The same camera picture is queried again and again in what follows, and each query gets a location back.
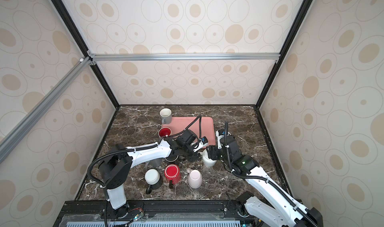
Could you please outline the pink rectangular tray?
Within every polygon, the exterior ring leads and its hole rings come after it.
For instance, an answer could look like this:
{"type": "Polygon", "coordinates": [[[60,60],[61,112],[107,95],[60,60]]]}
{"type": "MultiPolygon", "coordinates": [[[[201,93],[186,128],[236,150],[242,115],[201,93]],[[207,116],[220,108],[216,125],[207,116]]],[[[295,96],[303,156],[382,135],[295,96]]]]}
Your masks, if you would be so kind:
{"type": "MultiPolygon", "coordinates": [[[[194,120],[195,117],[173,117],[171,124],[162,125],[162,127],[169,127],[172,134],[177,134],[183,131],[194,120]]],[[[199,121],[195,122],[189,130],[193,131],[196,135],[199,135],[199,121]]],[[[201,130],[202,137],[207,137],[209,145],[215,145],[216,135],[214,131],[214,122],[211,117],[202,117],[201,130]]]]}

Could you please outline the light grey mug white inside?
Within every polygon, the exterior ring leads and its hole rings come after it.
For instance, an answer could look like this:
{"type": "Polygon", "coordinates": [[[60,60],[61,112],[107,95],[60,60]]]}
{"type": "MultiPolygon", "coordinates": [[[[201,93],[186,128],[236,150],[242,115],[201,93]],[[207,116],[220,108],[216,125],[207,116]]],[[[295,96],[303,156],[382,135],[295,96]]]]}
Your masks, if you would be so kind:
{"type": "Polygon", "coordinates": [[[160,111],[161,121],[163,125],[171,124],[172,122],[172,111],[169,108],[163,108],[160,111]]]}

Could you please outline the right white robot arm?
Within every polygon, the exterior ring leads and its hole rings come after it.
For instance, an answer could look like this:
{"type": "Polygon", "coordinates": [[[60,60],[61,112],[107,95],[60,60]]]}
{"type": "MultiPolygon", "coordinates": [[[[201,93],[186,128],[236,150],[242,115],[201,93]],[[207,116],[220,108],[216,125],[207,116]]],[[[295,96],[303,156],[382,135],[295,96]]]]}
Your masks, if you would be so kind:
{"type": "Polygon", "coordinates": [[[242,154],[234,136],[216,132],[217,144],[207,147],[212,160],[220,160],[234,176],[254,187],[267,203],[244,193],[238,198],[241,216],[254,216],[270,227],[322,227],[322,214],[308,209],[282,189],[251,156],[242,154]]]}

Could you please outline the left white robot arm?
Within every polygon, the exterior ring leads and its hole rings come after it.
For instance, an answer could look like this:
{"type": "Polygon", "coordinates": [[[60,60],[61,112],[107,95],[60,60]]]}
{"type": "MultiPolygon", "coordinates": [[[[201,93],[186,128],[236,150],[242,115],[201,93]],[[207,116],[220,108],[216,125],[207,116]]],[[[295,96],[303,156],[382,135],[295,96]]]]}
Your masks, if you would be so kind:
{"type": "Polygon", "coordinates": [[[207,147],[207,137],[199,138],[191,130],[161,137],[159,141],[137,147],[115,146],[108,154],[94,160],[87,169],[90,179],[104,190],[114,210],[127,204],[124,182],[130,169],[154,159],[183,156],[189,162],[199,158],[198,150],[207,147]]]}

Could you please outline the white teapot-like mug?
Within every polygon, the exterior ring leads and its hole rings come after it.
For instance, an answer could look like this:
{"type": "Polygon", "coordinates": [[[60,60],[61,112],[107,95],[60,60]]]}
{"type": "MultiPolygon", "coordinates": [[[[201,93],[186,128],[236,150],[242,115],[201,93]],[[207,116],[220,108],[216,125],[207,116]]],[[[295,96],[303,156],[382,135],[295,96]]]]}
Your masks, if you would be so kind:
{"type": "Polygon", "coordinates": [[[203,163],[206,167],[213,167],[217,162],[217,160],[212,160],[209,158],[207,150],[203,151],[202,159],[203,159],[203,163]]]}

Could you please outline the white mug red inside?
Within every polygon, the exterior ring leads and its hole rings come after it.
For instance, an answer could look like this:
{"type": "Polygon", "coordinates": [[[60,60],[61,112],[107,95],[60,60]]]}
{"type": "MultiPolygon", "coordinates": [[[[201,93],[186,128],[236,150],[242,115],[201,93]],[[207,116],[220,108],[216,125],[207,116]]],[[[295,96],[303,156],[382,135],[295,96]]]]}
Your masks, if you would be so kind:
{"type": "Polygon", "coordinates": [[[160,138],[170,137],[171,134],[172,134],[172,131],[169,127],[163,127],[158,131],[158,135],[160,138]]]}

